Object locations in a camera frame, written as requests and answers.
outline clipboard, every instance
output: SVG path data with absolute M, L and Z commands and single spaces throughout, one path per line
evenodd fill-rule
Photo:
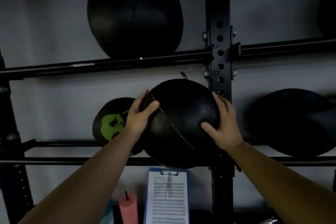
M 161 168 L 161 167 L 151 167 L 149 168 L 150 172 L 159 172 L 160 175 L 169 175 L 170 176 L 178 176 L 180 172 L 186 173 L 187 175 L 187 214 L 188 214 L 188 223 L 190 224 L 190 171 L 185 169 L 169 169 L 169 168 Z M 147 186 L 147 192 L 146 192 L 146 203 L 145 203 L 145 213 L 143 218 L 143 224 L 146 224 L 146 215 L 147 215 L 147 209 L 148 209 L 148 199 L 149 199 L 149 186 Z

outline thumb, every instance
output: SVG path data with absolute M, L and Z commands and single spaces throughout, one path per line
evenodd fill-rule
M 202 122 L 201 127 L 205 132 L 208 133 L 209 136 L 211 136 L 214 140 L 216 140 L 218 132 L 208 122 Z
M 142 113 L 144 114 L 145 118 L 148 119 L 148 117 L 155 112 L 155 110 L 159 107 L 160 103 L 155 100 L 152 103 L 150 103 L 150 105 L 142 111 Z

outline medicine ball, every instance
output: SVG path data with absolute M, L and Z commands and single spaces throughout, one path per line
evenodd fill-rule
M 107 102 L 98 112 L 92 124 L 93 137 L 101 146 L 108 144 L 122 132 L 126 125 L 128 111 L 134 98 L 116 98 Z M 133 146 L 130 156 L 142 152 L 144 149 L 141 140 Z
M 317 24 L 327 37 L 336 37 L 335 0 L 321 0 L 317 10 Z
M 252 105 L 246 121 L 250 132 L 290 156 L 317 156 L 336 146 L 336 110 L 313 91 L 275 91 Z
M 92 34 L 114 60 L 172 54 L 181 42 L 179 0 L 88 0 Z
M 187 79 L 173 79 L 153 88 L 141 110 L 154 100 L 160 107 L 149 117 L 142 135 L 147 154 L 164 166 L 176 168 L 191 168 L 196 161 L 209 160 L 217 146 L 201 123 L 206 121 L 217 129 L 220 122 L 210 90 Z

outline hand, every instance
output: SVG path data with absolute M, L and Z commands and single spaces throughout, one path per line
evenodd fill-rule
M 144 111 L 139 112 L 139 107 L 144 97 L 147 95 L 148 90 L 143 92 L 140 96 L 134 100 L 131 108 L 129 109 L 127 115 L 127 121 L 124 130 L 128 132 L 133 132 L 138 137 L 141 136 L 142 132 L 147 126 L 148 117 L 159 107 L 160 103 L 158 101 L 153 101 Z
M 218 130 L 214 129 L 209 123 L 203 122 L 201 127 L 215 140 L 217 146 L 223 150 L 230 150 L 243 142 L 238 124 L 236 121 L 236 112 L 231 103 L 222 96 L 212 93 L 219 112 L 220 124 Z

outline vertical upright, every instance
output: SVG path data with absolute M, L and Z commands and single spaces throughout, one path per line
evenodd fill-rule
M 0 54 L 0 70 L 5 68 Z M 0 156 L 22 158 L 21 139 L 16 128 L 11 89 L 8 80 L 0 80 Z M 32 209 L 33 200 L 24 165 L 3 164 L 0 166 L 0 188 L 5 201 L 10 224 L 18 223 Z
M 232 66 L 230 0 L 205 0 L 207 43 L 212 48 L 213 60 L 206 75 L 209 89 L 231 101 Z M 234 164 L 225 151 L 215 156 L 212 166 L 213 223 L 233 223 Z

